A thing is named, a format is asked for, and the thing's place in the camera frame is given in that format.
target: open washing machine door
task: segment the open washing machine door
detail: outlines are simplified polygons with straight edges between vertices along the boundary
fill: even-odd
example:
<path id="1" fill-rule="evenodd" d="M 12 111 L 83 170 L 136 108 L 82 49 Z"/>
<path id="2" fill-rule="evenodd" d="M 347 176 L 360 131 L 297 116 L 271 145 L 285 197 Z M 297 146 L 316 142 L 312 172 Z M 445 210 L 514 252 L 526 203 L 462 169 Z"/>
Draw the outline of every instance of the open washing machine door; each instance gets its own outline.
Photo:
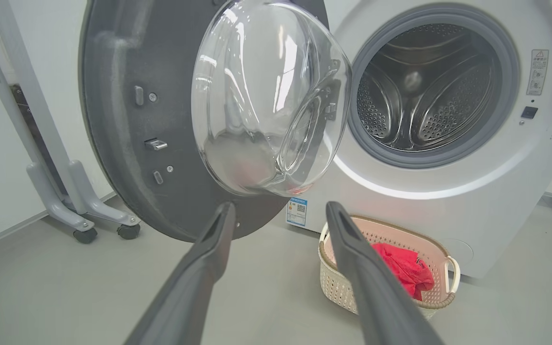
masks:
<path id="1" fill-rule="evenodd" d="M 129 208 L 178 240 L 224 201 L 234 238 L 265 225 L 320 178 L 346 124 L 350 64 L 322 0 L 224 3 L 94 0 L 85 18 L 94 151 Z"/>

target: front-load washing machine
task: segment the front-load washing machine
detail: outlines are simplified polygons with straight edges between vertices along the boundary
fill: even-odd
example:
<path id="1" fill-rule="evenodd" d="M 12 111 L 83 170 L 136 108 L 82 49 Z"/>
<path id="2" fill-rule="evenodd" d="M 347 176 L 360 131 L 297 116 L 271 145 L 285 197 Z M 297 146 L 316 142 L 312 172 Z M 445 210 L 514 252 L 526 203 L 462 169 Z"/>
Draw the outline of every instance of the front-load washing machine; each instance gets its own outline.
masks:
<path id="1" fill-rule="evenodd" d="M 234 3 L 88 6 L 85 120 L 127 205 L 193 241 L 223 201 L 238 238 L 335 200 L 482 277 L 552 178 L 552 2 Z"/>

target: laundry basket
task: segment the laundry basket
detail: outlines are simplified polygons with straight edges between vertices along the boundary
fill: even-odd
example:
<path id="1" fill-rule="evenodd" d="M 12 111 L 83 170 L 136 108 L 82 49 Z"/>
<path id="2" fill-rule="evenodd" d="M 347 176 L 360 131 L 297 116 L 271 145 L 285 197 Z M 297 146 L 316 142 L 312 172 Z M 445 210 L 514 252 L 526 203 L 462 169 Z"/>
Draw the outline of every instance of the laundry basket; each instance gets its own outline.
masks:
<path id="1" fill-rule="evenodd" d="M 431 290 L 421 292 L 423 301 L 413 299 L 426 319 L 430 319 L 436 311 L 451 304 L 460 284 L 460 266 L 454 258 L 449 256 L 449 252 L 445 247 L 425 235 L 395 225 L 360 216 L 351 216 L 351 218 L 370 244 L 383 242 L 416 251 L 431 269 L 435 282 L 434 287 Z M 351 283 L 337 270 L 327 223 L 321 232 L 318 254 L 321 259 L 322 292 L 335 304 L 358 314 Z M 453 284 L 450 288 L 448 281 L 449 264 L 453 266 L 454 273 Z"/>

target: red cloth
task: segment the red cloth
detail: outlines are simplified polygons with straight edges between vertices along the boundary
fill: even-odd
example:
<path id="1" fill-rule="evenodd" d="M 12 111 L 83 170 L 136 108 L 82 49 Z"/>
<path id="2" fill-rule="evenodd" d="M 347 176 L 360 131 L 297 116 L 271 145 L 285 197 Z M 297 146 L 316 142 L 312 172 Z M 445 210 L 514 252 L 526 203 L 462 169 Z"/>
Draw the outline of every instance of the red cloth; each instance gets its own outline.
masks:
<path id="1" fill-rule="evenodd" d="M 425 262 L 418 258 L 418 253 L 386 243 L 375 243 L 372 248 L 385 260 L 404 290 L 414 299 L 422 301 L 421 291 L 434 287 L 434 277 Z"/>

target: white handle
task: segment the white handle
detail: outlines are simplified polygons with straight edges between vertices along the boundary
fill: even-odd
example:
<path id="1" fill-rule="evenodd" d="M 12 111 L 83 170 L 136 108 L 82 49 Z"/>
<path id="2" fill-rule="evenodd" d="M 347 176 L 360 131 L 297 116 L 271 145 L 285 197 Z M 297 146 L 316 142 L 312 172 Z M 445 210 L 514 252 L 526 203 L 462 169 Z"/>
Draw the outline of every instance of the white handle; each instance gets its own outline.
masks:
<path id="1" fill-rule="evenodd" d="M 449 293 L 456 293 L 457 289 L 460 287 L 460 264 L 458 264 L 457 260 L 451 258 L 450 256 L 448 256 L 447 259 L 451 262 L 451 265 L 453 265 L 453 285 L 451 286 Z"/>
<path id="2" fill-rule="evenodd" d="M 329 227 L 328 227 L 327 223 L 325 223 L 324 227 L 321 230 L 321 235 L 318 238 L 318 242 L 319 243 L 324 242 L 325 239 L 327 238 L 328 234 L 329 234 Z"/>

